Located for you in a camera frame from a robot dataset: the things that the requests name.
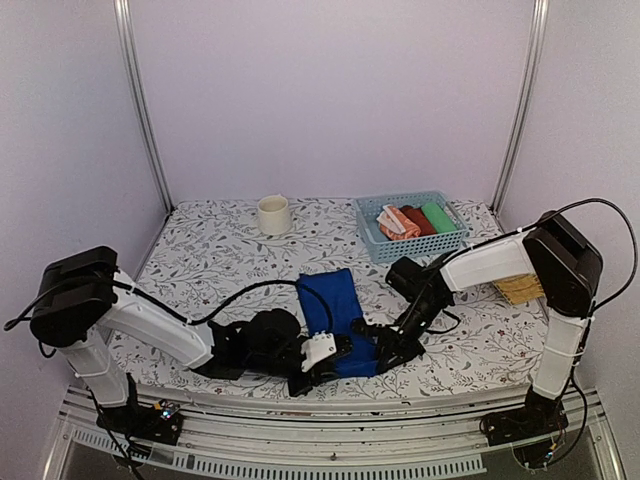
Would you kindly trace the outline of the blue towel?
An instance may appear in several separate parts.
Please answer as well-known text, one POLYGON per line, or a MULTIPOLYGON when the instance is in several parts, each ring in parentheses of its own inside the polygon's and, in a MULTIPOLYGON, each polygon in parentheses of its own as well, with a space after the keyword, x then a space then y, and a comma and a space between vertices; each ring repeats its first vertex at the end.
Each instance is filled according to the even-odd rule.
POLYGON ((296 289, 311 334, 331 332, 348 336, 352 342, 351 352, 335 361, 338 376, 375 376, 375 344, 351 329, 354 320, 364 319, 351 271, 340 269, 313 275, 302 274, 296 289))

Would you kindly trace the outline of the light blue plastic basket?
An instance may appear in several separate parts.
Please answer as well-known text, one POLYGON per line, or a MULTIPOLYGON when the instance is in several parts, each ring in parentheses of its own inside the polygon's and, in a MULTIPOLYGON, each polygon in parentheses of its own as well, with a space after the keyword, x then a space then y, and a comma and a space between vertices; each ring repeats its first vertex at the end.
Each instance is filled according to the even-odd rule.
POLYGON ((417 258, 455 251, 469 236, 469 227, 461 215, 437 190, 360 197, 353 201, 353 207, 359 237, 374 263, 392 263, 403 256, 417 258), (376 218, 384 205, 422 207, 429 202, 436 203, 444 211, 455 225, 454 231, 399 241, 388 239, 380 231, 376 218))

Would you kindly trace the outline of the orange bunny pattern towel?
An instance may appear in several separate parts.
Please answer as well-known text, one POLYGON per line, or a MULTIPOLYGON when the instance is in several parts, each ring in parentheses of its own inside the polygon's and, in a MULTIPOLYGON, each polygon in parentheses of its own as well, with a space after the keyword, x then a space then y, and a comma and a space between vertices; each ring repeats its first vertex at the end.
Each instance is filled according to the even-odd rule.
POLYGON ((393 205, 384 205, 377 216, 380 231, 391 241, 418 238, 420 227, 393 205))

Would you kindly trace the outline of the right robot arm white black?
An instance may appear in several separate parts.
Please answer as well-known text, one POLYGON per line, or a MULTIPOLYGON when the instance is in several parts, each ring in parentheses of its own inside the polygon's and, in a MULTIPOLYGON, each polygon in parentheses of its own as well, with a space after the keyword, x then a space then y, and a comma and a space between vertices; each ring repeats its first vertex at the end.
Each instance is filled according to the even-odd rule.
POLYGON ((562 395, 594 309, 604 261, 567 219, 547 212, 533 227, 503 235, 466 252, 442 255, 423 267, 408 257, 391 265, 387 283, 408 308, 377 340, 377 369, 387 371, 422 354, 419 339, 454 295, 493 284, 513 304, 544 297, 548 330, 532 391, 540 396, 517 415, 517 427, 537 436, 552 424, 550 400, 562 395))

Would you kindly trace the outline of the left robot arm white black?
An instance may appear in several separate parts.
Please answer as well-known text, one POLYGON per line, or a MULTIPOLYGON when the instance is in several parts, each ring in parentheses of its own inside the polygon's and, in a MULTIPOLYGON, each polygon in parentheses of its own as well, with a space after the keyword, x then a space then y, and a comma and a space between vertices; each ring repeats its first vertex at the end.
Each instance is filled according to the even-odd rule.
POLYGON ((140 289, 108 246, 49 264, 26 313, 33 336, 66 358, 128 434, 141 433, 149 415, 134 401, 133 382, 101 340, 99 326, 132 336, 205 378, 282 377, 292 396, 337 378, 337 361, 353 350, 352 340, 332 326, 304 334, 296 317, 280 308, 228 325, 189 320, 140 289))

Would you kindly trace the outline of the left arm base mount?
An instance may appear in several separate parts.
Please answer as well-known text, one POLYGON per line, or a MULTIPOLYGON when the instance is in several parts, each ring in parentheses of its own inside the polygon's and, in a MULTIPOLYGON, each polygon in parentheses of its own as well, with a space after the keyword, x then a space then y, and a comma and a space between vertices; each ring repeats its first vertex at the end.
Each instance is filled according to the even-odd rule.
POLYGON ((124 406, 104 407, 97 404, 97 425, 125 436, 176 446, 184 417, 176 404, 161 400, 144 406, 134 399, 124 406))

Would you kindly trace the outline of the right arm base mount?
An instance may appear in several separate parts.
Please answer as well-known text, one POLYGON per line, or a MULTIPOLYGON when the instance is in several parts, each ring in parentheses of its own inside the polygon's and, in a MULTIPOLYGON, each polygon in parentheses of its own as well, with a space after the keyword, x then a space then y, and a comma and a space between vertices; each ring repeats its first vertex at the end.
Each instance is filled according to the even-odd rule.
POLYGON ((529 390, 524 405, 484 415, 480 432, 490 446, 503 445, 565 430, 569 426, 562 401, 529 390))

